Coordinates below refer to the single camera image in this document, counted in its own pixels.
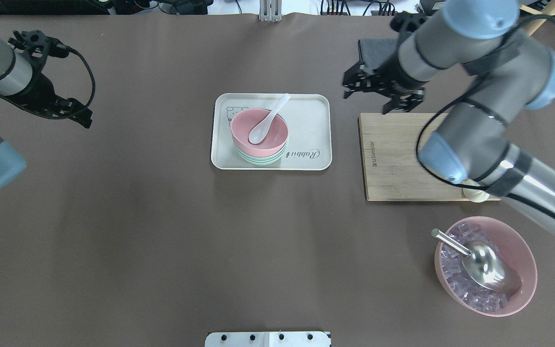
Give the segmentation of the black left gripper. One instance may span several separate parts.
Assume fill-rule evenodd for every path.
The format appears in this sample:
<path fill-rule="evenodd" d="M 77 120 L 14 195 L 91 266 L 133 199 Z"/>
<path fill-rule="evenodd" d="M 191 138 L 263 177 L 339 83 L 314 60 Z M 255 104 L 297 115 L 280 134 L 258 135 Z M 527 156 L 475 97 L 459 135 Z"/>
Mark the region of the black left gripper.
<path fill-rule="evenodd" d="M 40 30 L 22 32 L 15 30 L 13 34 L 14 36 L 9 38 L 8 42 L 18 50 L 22 59 L 29 63 L 32 72 L 28 85 L 21 92 L 10 96 L 13 103 L 38 117 L 49 120 L 68 119 L 79 123 L 84 128 L 90 128 L 93 114 L 90 104 L 94 94 L 91 94 L 84 104 L 72 97 L 64 99 L 55 94 L 52 81 L 42 72 L 48 57 L 67 58 L 72 53 L 83 62 L 93 81 L 94 75 L 83 55 L 59 39 L 46 36 Z"/>

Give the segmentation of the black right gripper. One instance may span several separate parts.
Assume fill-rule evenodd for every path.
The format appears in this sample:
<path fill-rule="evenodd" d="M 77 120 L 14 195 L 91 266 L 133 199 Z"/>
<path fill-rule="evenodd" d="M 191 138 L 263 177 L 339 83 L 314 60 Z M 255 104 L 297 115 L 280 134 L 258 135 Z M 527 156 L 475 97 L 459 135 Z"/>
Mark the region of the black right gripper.
<path fill-rule="evenodd" d="M 392 110 L 410 112 L 420 105 L 425 95 L 423 82 L 412 79 L 403 70 L 398 60 L 398 49 L 426 21 L 427 16 L 424 14 L 396 14 L 390 22 L 390 28 L 398 33 L 398 48 L 374 71 L 374 75 L 366 75 L 361 70 L 361 61 L 358 59 L 357 63 L 344 73 L 343 98 L 347 99 L 356 92 L 377 93 L 388 97 L 388 102 L 383 105 L 383 114 Z"/>

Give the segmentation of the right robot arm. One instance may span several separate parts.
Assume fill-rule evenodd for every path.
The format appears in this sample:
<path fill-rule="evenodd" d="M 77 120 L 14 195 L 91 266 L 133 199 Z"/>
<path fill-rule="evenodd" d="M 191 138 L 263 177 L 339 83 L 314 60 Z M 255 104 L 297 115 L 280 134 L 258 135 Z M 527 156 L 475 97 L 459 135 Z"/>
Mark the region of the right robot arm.
<path fill-rule="evenodd" d="M 399 32 L 393 51 L 362 56 L 342 85 L 345 97 L 388 97 L 384 114 L 408 112 L 423 100 L 425 83 L 463 66 L 475 79 L 416 149 L 419 164 L 445 184 L 473 180 L 555 235 L 555 170 L 503 136 L 521 110 L 555 99 L 555 51 L 516 24 L 519 11 L 516 0 L 448 0 L 430 17 L 400 13 L 391 24 Z"/>

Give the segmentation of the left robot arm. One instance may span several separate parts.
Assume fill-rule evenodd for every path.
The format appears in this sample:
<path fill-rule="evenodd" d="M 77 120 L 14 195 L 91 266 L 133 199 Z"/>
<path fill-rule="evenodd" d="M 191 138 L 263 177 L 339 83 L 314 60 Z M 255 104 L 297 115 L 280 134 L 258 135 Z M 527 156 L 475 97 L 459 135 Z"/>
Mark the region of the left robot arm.
<path fill-rule="evenodd" d="M 90 128 L 92 111 L 90 98 L 82 103 L 69 97 L 57 96 L 53 83 L 43 74 L 49 57 L 66 58 L 74 54 L 87 65 L 76 49 L 40 30 L 14 31 L 8 42 L 0 39 L 0 99 L 20 110 L 49 120 L 72 120 Z M 0 189 L 16 179 L 26 169 L 26 160 L 6 140 L 0 137 Z"/>

